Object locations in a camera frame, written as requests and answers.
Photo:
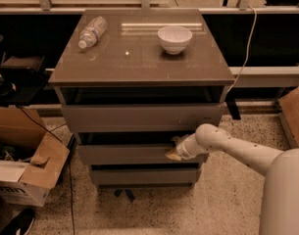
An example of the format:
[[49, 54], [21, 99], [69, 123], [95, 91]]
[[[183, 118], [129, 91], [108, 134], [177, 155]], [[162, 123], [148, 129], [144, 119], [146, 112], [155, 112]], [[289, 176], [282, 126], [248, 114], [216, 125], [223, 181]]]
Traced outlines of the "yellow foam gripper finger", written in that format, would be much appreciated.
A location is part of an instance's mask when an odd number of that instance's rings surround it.
[[172, 138], [172, 141], [174, 144], [177, 146], [179, 145], [182, 141], [184, 141], [188, 137], [188, 134], [183, 135], [183, 136], [175, 136]]
[[172, 160], [172, 161], [180, 161], [181, 160], [181, 156], [176, 152], [175, 149], [171, 149], [168, 152], [165, 153], [165, 156]]

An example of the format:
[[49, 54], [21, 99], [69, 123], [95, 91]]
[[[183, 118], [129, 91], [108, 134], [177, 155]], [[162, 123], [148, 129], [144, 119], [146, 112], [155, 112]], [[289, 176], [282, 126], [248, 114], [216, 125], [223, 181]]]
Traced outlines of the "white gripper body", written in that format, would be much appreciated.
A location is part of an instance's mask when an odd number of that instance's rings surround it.
[[205, 152], [205, 149], [197, 142], [196, 135], [191, 134], [174, 148], [184, 160], [191, 160]]

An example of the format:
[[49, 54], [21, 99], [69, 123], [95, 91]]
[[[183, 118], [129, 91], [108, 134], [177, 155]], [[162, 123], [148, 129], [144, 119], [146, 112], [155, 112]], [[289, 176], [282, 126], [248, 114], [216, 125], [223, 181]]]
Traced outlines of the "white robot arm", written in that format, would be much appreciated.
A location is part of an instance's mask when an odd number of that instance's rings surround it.
[[265, 177], [259, 235], [299, 235], [299, 148], [281, 151], [232, 137], [202, 124], [177, 137], [166, 152], [170, 160], [191, 160], [222, 151]]

